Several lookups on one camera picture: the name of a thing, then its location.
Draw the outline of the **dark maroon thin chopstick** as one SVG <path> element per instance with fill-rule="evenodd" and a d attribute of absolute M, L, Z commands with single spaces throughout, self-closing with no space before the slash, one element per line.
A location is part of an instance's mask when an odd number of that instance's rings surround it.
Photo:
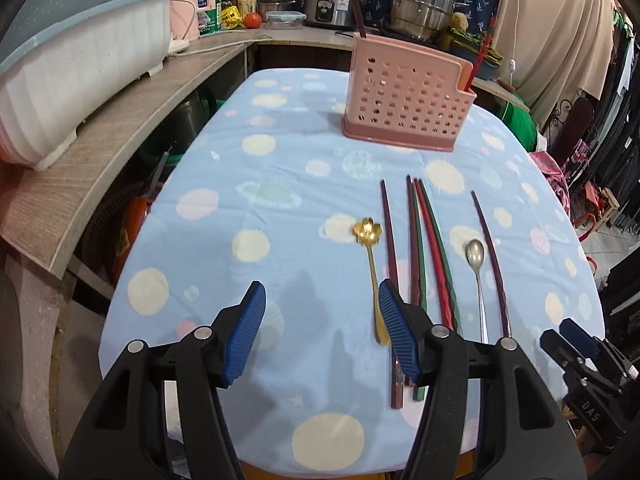
<path fill-rule="evenodd" d="M 480 206 L 480 200 L 475 191 L 471 192 L 472 201 L 474 203 L 478 220 L 480 220 L 480 226 L 482 227 L 485 242 L 488 248 L 489 260 L 491 263 L 492 272 L 494 272 L 494 279 L 496 284 L 496 291 L 498 295 L 498 304 L 500 309 L 500 320 L 502 326 L 502 334 L 505 337 L 512 336 L 512 327 L 509 315 L 508 300 L 506 299 L 506 289 L 504 288 L 503 276 L 500 268 L 500 262 L 498 259 L 496 246 L 494 239 L 491 236 L 491 232 L 488 226 L 487 219 L 484 214 L 482 206 Z"/>

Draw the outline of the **green chopstick gold band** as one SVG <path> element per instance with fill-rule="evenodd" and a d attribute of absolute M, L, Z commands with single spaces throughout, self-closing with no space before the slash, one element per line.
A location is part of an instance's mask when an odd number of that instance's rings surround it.
<path fill-rule="evenodd" d="M 419 252 L 419 269 L 420 269 L 420 304 L 419 306 L 424 312 L 426 312 L 428 310 L 428 301 L 427 301 L 427 289 L 426 289 L 426 279 L 425 279 L 421 219 L 420 219 L 420 211 L 419 211 L 419 203 L 418 203 L 418 194 L 416 194 L 416 186 L 414 185 L 413 180 L 411 180 L 411 182 L 413 186 L 414 206 L 416 207 L 416 237 L 418 238 L 418 252 Z"/>

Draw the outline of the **green twisted chopstick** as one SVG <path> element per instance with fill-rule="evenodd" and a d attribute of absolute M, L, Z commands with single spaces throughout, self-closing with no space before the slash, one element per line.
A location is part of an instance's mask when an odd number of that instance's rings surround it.
<path fill-rule="evenodd" d="M 418 182 L 419 182 L 420 190 L 422 192 L 422 195 L 426 203 L 426 208 L 428 211 L 428 216 L 430 217 L 432 231 L 434 232 L 434 235 L 435 235 L 435 242 L 437 245 L 438 255 L 440 260 L 440 267 L 442 268 L 442 275 L 444 276 L 444 284 L 447 291 L 449 317 L 451 318 L 451 327 L 459 335 L 463 335 L 462 325 L 460 321 L 460 311 L 458 308 L 458 300 L 457 300 L 456 291 L 454 290 L 454 280 L 452 279 L 452 276 L 451 276 L 448 257 L 447 257 L 444 241 L 442 240 L 442 232 L 440 232 L 435 211 L 433 209 L 430 199 L 428 198 L 428 194 L 426 192 L 426 186 L 422 179 L 419 179 Z"/>

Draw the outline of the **dark brown chopstick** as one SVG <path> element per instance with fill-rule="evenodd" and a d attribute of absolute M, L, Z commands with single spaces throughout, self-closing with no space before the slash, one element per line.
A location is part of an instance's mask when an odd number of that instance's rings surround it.
<path fill-rule="evenodd" d="M 387 252 L 388 278 L 398 285 L 398 271 L 395 252 L 395 242 L 393 236 L 393 222 L 390 215 L 390 203 L 386 183 L 380 182 L 382 206 L 384 216 L 384 234 Z M 390 407 L 394 410 L 401 410 L 404 407 L 404 375 L 402 374 L 395 350 L 392 350 L 392 386 L 390 387 Z"/>

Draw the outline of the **silver long spoon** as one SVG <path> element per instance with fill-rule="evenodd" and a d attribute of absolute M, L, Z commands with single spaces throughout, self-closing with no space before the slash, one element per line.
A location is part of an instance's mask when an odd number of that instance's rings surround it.
<path fill-rule="evenodd" d="M 475 275 L 478 319 L 480 320 L 480 341 L 483 344 L 488 344 L 488 325 L 482 285 L 482 267 L 485 261 L 485 251 L 483 243 L 477 238 L 474 238 L 474 240 L 470 240 L 469 243 L 465 246 L 465 258 Z"/>

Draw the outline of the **bright red chopstick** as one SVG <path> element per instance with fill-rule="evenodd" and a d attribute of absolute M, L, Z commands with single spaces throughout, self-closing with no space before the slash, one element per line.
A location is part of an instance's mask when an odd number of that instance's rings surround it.
<path fill-rule="evenodd" d="M 444 276 L 442 275 L 442 268 L 440 267 L 440 260 L 439 260 L 437 245 L 435 242 L 435 235 L 434 235 L 434 232 L 432 231 L 430 217 L 428 216 L 426 203 L 422 195 L 422 192 L 420 190 L 418 180 L 419 180 L 418 178 L 414 178 L 413 183 L 416 186 L 416 194 L 418 194 L 418 201 L 419 201 L 420 209 L 423 214 L 423 218 L 425 222 L 428 247 L 430 248 L 432 265 L 435 273 L 435 281 L 437 286 L 438 300 L 439 300 L 439 307 L 440 307 L 440 317 L 442 318 L 442 324 L 444 324 L 450 330 L 454 330 L 451 327 L 451 318 L 449 317 L 447 291 L 444 284 Z"/>

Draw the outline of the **dark red twisted chopstick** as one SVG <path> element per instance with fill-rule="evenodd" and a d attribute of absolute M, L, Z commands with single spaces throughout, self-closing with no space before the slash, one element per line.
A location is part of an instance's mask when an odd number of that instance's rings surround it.
<path fill-rule="evenodd" d="M 416 237 L 416 207 L 411 178 L 406 177 L 409 214 L 409 249 L 410 249 L 410 304 L 420 304 L 420 269 L 418 238 Z"/>

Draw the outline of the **gold flower spoon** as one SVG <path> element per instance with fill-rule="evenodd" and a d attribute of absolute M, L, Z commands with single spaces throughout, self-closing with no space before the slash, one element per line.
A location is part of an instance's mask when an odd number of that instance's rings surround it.
<path fill-rule="evenodd" d="M 378 302 L 378 274 L 373 249 L 378 244 L 382 236 L 382 226 L 372 218 L 362 218 L 352 228 L 356 242 L 367 252 L 370 279 L 372 286 L 372 302 L 374 312 L 375 338 L 381 346 L 390 345 L 390 335 L 386 330 L 386 325 L 382 315 L 380 303 Z"/>

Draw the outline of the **red curved chopstick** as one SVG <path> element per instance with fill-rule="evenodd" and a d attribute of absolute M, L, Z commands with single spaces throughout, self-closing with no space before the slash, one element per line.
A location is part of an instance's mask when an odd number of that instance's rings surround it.
<path fill-rule="evenodd" d="M 476 77 L 478 71 L 480 70 L 480 66 L 484 62 L 484 58 L 486 56 L 486 53 L 488 52 L 488 50 L 489 50 L 489 48 L 491 46 L 492 37 L 494 36 L 495 29 L 496 29 L 497 25 L 498 25 L 498 18 L 496 16 L 494 16 L 490 21 L 490 24 L 489 24 L 489 27 L 488 27 L 488 31 L 486 32 L 486 35 L 485 35 L 482 43 L 480 44 L 480 48 L 478 49 L 478 55 L 477 55 L 476 60 L 475 60 L 475 62 L 473 64 L 472 72 L 470 73 L 468 81 L 466 82 L 465 87 L 464 87 L 465 91 L 469 91 L 471 89 L 473 80 Z"/>

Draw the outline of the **green cloth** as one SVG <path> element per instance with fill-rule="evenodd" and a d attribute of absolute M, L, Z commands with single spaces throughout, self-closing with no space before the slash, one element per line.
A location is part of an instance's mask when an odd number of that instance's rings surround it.
<path fill-rule="evenodd" d="M 533 119 L 525 110 L 504 102 L 498 111 L 498 117 L 521 143 L 526 152 L 536 151 L 538 131 Z"/>

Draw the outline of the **pink perforated utensil holder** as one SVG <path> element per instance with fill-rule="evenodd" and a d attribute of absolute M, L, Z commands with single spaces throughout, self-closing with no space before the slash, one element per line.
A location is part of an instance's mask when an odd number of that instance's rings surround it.
<path fill-rule="evenodd" d="M 464 58 L 378 35 L 354 35 L 342 133 L 451 152 L 476 99 Z"/>

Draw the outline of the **stainless steel pot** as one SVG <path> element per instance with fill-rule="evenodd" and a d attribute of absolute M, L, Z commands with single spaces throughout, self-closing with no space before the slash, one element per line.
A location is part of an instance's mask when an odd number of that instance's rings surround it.
<path fill-rule="evenodd" d="M 427 42 L 442 32 L 457 0 L 390 0 L 386 27 L 398 35 Z"/>

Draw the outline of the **white dish drainer tub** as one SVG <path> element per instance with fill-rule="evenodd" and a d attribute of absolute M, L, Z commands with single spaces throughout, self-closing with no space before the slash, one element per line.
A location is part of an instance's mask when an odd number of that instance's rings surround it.
<path fill-rule="evenodd" d="M 1 41 L 1 159 L 42 171 L 79 125 L 163 67 L 170 0 L 26 0 Z"/>

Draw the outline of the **red tomato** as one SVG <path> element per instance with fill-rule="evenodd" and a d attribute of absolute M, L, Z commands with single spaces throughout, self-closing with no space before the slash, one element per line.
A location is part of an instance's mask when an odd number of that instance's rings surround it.
<path fill-rule="evenodd" d="M 247 29 L 258 29 L 262 26 L 262 16 L 258 12 L 247 13 L 243 18 L 243 25 Z"/>

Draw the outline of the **pink appliance box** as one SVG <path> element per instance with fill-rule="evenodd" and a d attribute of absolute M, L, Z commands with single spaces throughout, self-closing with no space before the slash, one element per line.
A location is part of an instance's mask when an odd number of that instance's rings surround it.
<path fill-rule="evenodd" d="M 175 40 L 200 38 L 198 14 L 213 10 L 215 0 L 170 0 L 170 26 Z"/>

